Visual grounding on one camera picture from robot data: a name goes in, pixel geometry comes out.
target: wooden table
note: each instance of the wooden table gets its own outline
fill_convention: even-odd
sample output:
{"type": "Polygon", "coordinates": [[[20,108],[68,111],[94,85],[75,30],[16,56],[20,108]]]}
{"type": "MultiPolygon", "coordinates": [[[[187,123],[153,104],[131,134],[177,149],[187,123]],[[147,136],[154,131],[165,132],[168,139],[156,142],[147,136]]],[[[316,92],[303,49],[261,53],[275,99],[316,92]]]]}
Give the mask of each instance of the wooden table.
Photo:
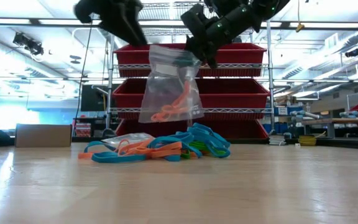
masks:
{"type": "Polygon", "coordinates": [[[335,124],[358,124],[358,119],[356,118],[328,118],[328,119],[315,119],[302,121],[303,126],[305,127],[305,134],[310,134],[310,125],[314,124],[327,124],[327,136],[330,138],[335,138],[335,124]]]}

